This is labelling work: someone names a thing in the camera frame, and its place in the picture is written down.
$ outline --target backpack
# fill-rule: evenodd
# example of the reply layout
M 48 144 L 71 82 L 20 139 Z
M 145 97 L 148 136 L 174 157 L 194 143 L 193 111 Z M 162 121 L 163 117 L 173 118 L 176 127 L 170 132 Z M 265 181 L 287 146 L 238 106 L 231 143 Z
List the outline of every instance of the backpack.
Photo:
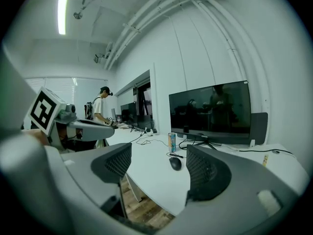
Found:
M 93 108 L 93 103 L 95 102 L 95 100 L 92 103 L 87 102 L 87 104 L 85 104 L 85 119 L 93 120 L 92 108 Z

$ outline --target white desk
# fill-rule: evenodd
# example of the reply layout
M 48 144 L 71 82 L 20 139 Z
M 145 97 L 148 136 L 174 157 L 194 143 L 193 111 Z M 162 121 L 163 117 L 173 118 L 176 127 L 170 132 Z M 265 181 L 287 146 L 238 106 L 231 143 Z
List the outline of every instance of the white desk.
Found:
M 130 129 L 116 129 L 115 134 L 107 139 L 107 142 L 109 145 L 127 143 L 139 136 L 140 132 L 130 132 Z M 180 159 L 182 162 L 180 171 L 173 170 L 169 162 L 170 157 L 166 155 L 168 147 L 162 142 L 152 141 L 153 139 L 168 144 L 167 135 L 142 136 L 139 143 L 151 140 L 151 144 L 147 145 L 136 144 L 137 140 L 134 141 L 132 143 L 132 163 L 127 174 L 131 179 L 130 181 L 133 181 L 149 198 L 172 215 L 177 216 L 185 207 L 187 191 L 190 189 L 190 175 L 186 168 L 186 159 Z M 176 138 L 176 144 L 179 144 L 182 140 Z M 304 192 L 306 185 L 309 183 L 310 178 L 307 173 L 291 155 L 274 154 L 272 152 L 239 152 L 226 146 L 216 146 L 216 148 L 223 152 L 254 160 L 260 164 L 263 163 L 264 156 L 267 154 L 266 168 L 299 195 Z M 262 145 L 253 148 L 253 150 L 269 149 L 286 150 L 280 144 Z M 186 157 L 186 150 L 181 150 L 179 147 L 177 147 L 176 153 Z

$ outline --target wooden floor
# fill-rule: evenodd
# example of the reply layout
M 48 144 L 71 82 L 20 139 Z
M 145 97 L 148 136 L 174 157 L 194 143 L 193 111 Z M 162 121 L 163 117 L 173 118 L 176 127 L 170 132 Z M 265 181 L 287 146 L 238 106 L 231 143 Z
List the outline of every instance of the wooden floor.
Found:
M 141 202 L 137 202 L 126 177 L 122 180 L 121 188 L 125 210 L 130 221 L 161 229 L 175 218 L 143 192 L 141 192 Z

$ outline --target fluorescent light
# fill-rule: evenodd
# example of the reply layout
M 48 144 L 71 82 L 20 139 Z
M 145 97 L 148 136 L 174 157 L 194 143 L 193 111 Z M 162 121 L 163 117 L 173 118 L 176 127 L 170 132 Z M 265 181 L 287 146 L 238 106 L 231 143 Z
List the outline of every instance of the fluorescent light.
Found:
M 59 34 L 65 35 L 67 0 L 58 0 L 58 29 Z

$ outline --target soda can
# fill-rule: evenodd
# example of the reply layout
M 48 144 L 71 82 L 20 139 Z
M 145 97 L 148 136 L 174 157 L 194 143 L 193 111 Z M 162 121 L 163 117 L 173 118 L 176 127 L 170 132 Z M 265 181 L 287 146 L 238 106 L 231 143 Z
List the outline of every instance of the soda can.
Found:
M 176 151 L 176 135 L 173 132 L 168 134 L 168 150 L 169 152 Z

